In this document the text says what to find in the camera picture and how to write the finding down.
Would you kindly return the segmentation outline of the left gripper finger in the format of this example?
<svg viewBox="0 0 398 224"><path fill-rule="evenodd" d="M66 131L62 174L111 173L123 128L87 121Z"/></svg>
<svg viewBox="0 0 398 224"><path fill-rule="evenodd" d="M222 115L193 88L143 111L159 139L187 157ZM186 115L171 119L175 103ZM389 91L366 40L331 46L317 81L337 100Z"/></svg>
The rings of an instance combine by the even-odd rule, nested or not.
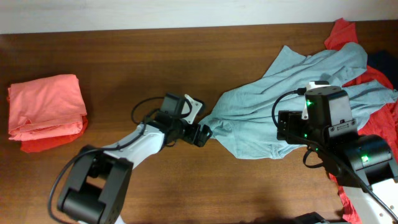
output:
<svg viewBox="0 0 398 224"><path fill-rule="evenodd" d="M195 141L195 145L198 147L203 147L206 142L211 138L213 135L212 130L210 129L209 126L203 125L199 130L197 134L197 138Z"/></svg>
<svg viewBox="0 0 398 224"><path fill-rule="evenodd" d="M197 116L200 116L205 111L206 104L202 100L199 100L199 99L196 99L195 101L201 104L200 109L199 109L199 111L197 113Z"/></svg>

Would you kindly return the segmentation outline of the light blue t-shirt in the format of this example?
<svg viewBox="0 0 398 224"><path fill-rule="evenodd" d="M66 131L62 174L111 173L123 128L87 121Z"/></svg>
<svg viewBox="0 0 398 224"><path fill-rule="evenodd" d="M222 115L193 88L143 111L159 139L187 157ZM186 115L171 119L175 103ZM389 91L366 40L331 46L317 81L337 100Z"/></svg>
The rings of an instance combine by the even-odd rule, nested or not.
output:
<svg viewBox="0 0 398 224"><path fill-rule="evenodd" d="M272 107L302 111L305 98L290 95L280 102L276 99L310 81L344 87L366 71L367 59L362 46L353 42L341 50L324 50L310 56L285 46L262 78L223 93L200 124L209 126L212 137L238 159L281 159L297 146L277 140Z"/></svg>

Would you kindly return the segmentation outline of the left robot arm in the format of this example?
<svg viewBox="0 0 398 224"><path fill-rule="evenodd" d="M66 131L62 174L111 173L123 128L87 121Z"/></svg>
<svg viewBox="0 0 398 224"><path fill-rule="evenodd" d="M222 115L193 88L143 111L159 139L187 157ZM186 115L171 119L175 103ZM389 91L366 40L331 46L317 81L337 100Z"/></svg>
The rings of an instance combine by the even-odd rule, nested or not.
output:
<svg viewBox="0 0 398 224"><path fill-rule="evenodd" d="M121 212L131 174L141 162L178 140L203 147L212 135L207 125L195 118L204 102L189 95L171 93L160 97L162 105L148 112L137 128L118 142L104 146L84 146L62 169L57 210L78 223L123 223Z"/></svg>

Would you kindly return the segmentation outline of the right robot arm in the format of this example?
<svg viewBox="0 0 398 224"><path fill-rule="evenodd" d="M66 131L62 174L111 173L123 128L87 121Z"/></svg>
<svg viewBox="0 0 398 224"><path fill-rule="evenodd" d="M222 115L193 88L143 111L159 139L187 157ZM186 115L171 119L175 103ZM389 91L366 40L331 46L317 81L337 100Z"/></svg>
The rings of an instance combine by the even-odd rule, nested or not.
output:
<svg viewBox="0 0 398 224"><path fill-rule="evenodd" d="M382 137L358 133L347 92L314 83L292 93L304 96L305 108L271 112L277 139L316 153L362 222L397 223L397 161Z"/></svg>

